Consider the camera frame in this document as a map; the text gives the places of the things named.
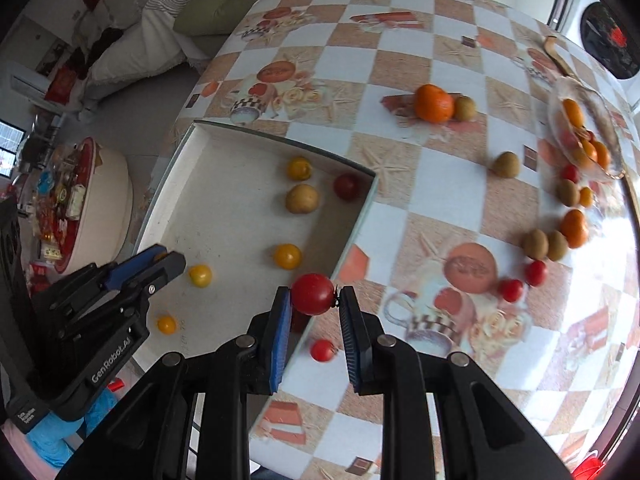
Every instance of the window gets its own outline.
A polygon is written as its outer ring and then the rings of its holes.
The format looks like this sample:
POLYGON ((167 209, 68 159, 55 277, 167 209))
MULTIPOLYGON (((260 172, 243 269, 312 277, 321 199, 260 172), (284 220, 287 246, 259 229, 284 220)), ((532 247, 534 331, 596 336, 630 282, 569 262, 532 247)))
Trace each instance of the window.
POLYGON ((9 177, 24 131, 0 121, 0 175, 9 177))

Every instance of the red bag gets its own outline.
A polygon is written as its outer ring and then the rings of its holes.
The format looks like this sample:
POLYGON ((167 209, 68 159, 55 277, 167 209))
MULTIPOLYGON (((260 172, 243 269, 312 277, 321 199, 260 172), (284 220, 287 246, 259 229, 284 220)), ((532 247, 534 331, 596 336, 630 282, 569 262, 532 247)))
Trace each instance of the red bag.
POLYGON ((44 96, 45 101, 66 105, 76 84, 76 79, 78 79, 78 72, 71 70, 66 65, 61 66, 49 85, 49 89, 47 89, 47 93, 44 96))

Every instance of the pink cloth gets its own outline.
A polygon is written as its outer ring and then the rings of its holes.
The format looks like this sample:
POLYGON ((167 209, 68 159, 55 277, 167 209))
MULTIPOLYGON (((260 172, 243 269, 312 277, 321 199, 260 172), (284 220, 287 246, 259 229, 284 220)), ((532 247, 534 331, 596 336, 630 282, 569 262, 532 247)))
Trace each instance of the pink cloth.
POLYGON ((36 480, 54 480, 59 470, 53 468, 38 456, 31 444, 28 443, 27 438, 10 420, 4 422, 2 432, 11 447, 14 448, 18 458, 36 480))

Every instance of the kiwi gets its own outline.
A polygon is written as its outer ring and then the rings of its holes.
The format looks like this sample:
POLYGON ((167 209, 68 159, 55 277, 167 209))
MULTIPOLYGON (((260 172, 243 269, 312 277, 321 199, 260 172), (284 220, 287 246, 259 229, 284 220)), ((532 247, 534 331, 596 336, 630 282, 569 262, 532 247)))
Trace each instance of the kiwi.
POLYGON ((543 231, 533 229, 524 237, 522 249, 532 260, 543 260, 549 250, 549 242, 543 231))
POLYGON ((494 160, 492 170, 502 178, 514 178, 520 173, 520 161, 513 152, 504 152, 494 160))
POLYGON ((546 256, 552 261, 561 260, 569 250, 569 245, 560 231, 551 231, 546 236, 549 243, 549 250, 546 256))
POLYGON ((476 116, 476 102, 466 95, 456 99, 453 118, 457 121, 470 121, 476 116))
POLYGON ((580 191, 573 181, 563 178, 556 186, 558 200, 567 207, 574 207, 580 201, 580 191))
POLYGON ((289 189, 285 199, 287 211, 294 214, 306 214, 315 211, 320 203, 318 190, 309 184, 298 184, 289 189))

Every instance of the white tray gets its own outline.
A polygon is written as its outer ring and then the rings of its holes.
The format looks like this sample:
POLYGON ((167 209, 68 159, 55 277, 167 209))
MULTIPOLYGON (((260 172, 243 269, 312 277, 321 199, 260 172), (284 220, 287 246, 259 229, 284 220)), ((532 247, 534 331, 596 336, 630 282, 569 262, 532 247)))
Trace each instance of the white tray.
POLYGON ((185 357, 216 350, 246 332, 251 318, 271 308, 279 285, 320 272, 335 277, 375 194, 375 174, 339 156, 289 139, 226 124, 195 121, 167 168, 146 214, 135 252, 159 243, 179 251, 187 266, 208 264, 215 281, 191 285, 187 272, 151 298, 149 338, 134 358, 143 370, 169 351, 185 357), (284 207, 296 182, 286 176, 294 156, 313 167, 306 183, 321 195, 311 214, 294 215, 284 207), (354 202, 333 192, 336 176, 358 174, 362 189, 354 202), (292 243, 303 253, 294 271, 277 267, 271 255, 278 244, 292 243), (170 314, 178 324, 172 335, 159 332, 158 317, 170 314))

